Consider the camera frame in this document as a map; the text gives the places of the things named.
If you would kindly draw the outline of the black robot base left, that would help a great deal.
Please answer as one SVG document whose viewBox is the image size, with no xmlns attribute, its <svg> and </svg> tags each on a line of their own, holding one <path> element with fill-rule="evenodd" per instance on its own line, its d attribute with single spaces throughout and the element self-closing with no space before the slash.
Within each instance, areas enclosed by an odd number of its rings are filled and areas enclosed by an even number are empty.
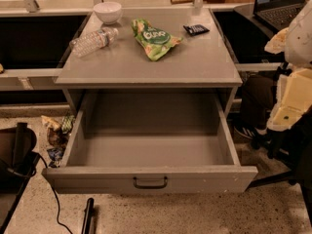
<svg viewBox="0 0 312 234">
<path fill-rule="evenodd" d="M 36 174 L 36 134 L 26 123 L 0 130 L 0 234 L 4 234 L 30 178 Z"/>
</svg>

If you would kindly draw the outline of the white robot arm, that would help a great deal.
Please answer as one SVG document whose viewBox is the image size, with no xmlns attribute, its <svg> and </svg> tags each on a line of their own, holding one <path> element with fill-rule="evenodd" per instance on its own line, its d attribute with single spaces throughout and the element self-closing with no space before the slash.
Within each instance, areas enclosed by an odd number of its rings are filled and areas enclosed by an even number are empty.
<svg viewBox="0 0 312 234">
<path fill-rule="evenodd" d="M 282 51 L 293 68 L 289 76 L 280 75 L 276 99 L 267 128 L 282 132 L 290 129 L 312 105 L 312 1 L 292 20 Z"/>
</svg>

